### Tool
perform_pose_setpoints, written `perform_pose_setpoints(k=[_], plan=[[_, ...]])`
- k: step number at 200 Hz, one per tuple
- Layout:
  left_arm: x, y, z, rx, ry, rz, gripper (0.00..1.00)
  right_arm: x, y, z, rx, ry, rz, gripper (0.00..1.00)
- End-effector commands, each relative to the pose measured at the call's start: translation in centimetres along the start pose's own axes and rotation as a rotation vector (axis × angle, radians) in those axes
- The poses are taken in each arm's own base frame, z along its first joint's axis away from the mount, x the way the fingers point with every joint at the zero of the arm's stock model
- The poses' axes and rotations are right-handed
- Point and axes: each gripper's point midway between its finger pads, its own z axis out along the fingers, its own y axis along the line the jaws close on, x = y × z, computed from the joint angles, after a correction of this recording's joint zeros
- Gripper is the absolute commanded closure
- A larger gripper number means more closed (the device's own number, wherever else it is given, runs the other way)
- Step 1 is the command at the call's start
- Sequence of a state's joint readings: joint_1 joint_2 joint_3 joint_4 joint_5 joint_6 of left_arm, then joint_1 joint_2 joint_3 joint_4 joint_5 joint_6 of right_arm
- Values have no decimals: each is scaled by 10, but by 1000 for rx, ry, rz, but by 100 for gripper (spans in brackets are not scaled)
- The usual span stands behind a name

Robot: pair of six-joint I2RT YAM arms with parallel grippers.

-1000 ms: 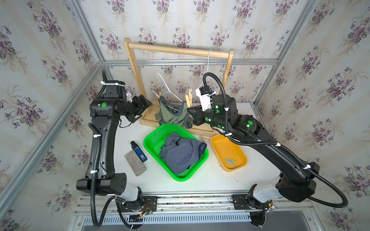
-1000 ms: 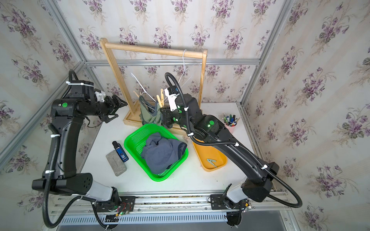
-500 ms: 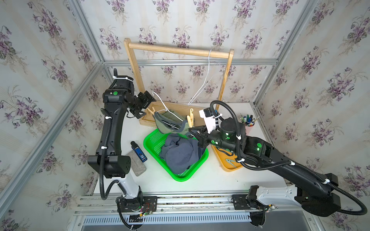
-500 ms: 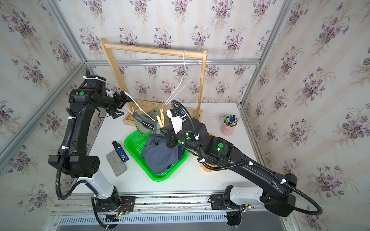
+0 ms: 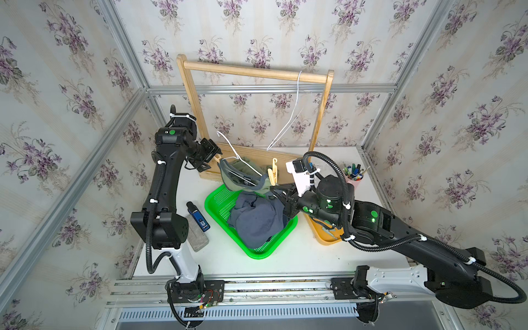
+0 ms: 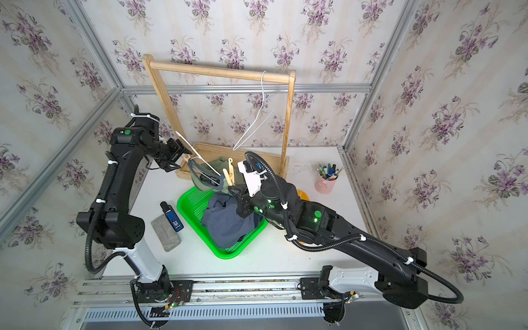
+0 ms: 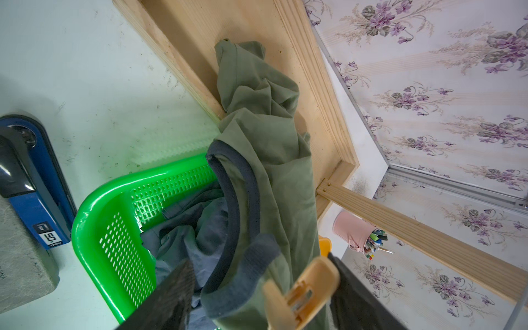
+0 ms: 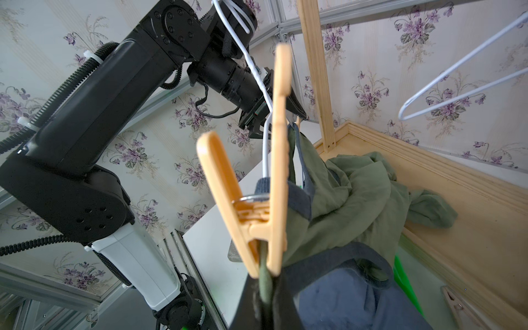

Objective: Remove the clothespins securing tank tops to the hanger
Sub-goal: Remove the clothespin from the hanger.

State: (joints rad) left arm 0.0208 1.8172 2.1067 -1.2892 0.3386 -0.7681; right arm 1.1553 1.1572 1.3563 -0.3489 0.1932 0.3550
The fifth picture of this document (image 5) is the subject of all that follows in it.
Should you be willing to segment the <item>yellow clothespin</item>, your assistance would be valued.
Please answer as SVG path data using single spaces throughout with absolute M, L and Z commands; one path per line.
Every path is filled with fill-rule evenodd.
M 272 186 L 276 186 L 278 184 L 278 167 L 277 167 L 277 158 L 272 159 L 272 165 L 268 169 L 268 178 L 270 181 L 270 184 Z

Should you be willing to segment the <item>grey blue tank top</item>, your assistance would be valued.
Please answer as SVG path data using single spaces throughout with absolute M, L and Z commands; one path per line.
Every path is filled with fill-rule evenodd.
M 289 219 L 283 215 L 283 203 L 271 193 L 264 197 L 243 191 L 236 198 L 228 217 L 244 246 L 257 249 L 285 229 Z

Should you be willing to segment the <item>white wire hanger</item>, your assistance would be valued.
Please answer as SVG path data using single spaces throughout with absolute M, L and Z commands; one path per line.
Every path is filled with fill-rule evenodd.
M 221 133 L 220 131 L 217 131 L 216 132 L 217 136 L 219 137 L 222 137 L 227 143 L 228 143 L 228 146 L 230 147 L 231 151 L 234 153 L 235 155 L 235 158 L 238 159 L 240 162 L 242 162 L 243 164 L 245 164 L 247 167 L 249 167 L 253 172 L 255 172 L 257 175 L 259 176 L 262 176 L 262 174 L 257 170 L 255 169 L 252 165 L 250 165 L 248 162 L 246 162 L 237 152 L 237 150 L 235 149 L 235 147 L 233 147 L 233 145 L 231 144 L 231 142 L 229 141 L 229 139 L 223 134 Z
M 277 133 L 277 135 L 268 144 L 268 146 L 266 147 L 266 151 L 270 151 L 279 142 L 279 140 L 284 136 L 285 132 L 288 130 L 288 128 L 291 125 L 291 122 L 294 119 L 294 115 L 295 115 L 296 108 L 297 108 L 297 105 L 298 105 L 298 100 L 299 100 L 300 80 L 301 80 L 302 73 L 303 73 L 302 70 L 299 71 L 298 76 L 297 76 L 297 80 L 296 80 L 296 97 L 295 97 L 295 102 L 294 102 L 294 108 L 293 108 L 293 110 L 291 110 L 290 117 L 288 118 L 288 120 L 285 123 L 285 125 L 281 128 L 281 130 Z

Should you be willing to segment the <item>olive green tank top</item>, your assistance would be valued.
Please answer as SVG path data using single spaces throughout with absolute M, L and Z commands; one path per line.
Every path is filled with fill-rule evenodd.
M 248 158 L 222 158 L 218 166 L 222 182 L 229 191 L 265 195 L 271 187 L 267 169 Z

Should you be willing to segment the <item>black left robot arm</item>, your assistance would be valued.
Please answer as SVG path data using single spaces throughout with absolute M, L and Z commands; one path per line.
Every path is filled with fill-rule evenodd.
M 196 283 L 202 278 L 186 240 L 187 218 L 177 213 L 177 188 L 181 169 L 204 172 L 222 151 L 211 139 L 198 140 L 197 118 L 170 106 L 169 121 L 155 133 L 155 150 L 151 156 L 155 165 L 151 188 L 142 210 L 131 214 L 130 222 L 144 242 L 146 267 L 154 274 L 167 258 L 175 270 L 178 283 Z

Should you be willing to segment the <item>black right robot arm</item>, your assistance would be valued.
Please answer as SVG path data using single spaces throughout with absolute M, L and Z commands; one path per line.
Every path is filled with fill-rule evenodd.
M 304 213 L 343 230 L 343 242 L 369 253 L 387 250 L 408 257 L 426 270 L 420 285 L 439 301 L 460 309 L 493 302 L 508 305 L 527 300 L 513 280 L 486 266 L 483 251 L 452 247 L 403 222 L 390 210 L 355 198 L 355 188 L 327 155 L 308 151 L 287 163 L 294 181 L 269 191 L 292 218 Z

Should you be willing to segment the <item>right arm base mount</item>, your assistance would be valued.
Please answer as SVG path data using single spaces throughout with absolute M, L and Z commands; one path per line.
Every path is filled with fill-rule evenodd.
M 378 292 L 369 287 L 367 280 L 368 265 L 357 266 L 352 277 L 335 277 L 331 279 L 330 289 L 337 301 L 359 299 L 356 303 L 357 319 L 364 324 L 374 324 L 379 318 L 380 305 L 390 295 Z

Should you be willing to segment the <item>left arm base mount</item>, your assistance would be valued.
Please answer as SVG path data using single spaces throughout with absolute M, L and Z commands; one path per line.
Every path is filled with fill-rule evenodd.
M 197 279 L 192 283 L 169 280 L 165 285 L 167 301 L 173 314 L 181 320 L 199 320 L 205 311 L 223 302 L 224 280 Z

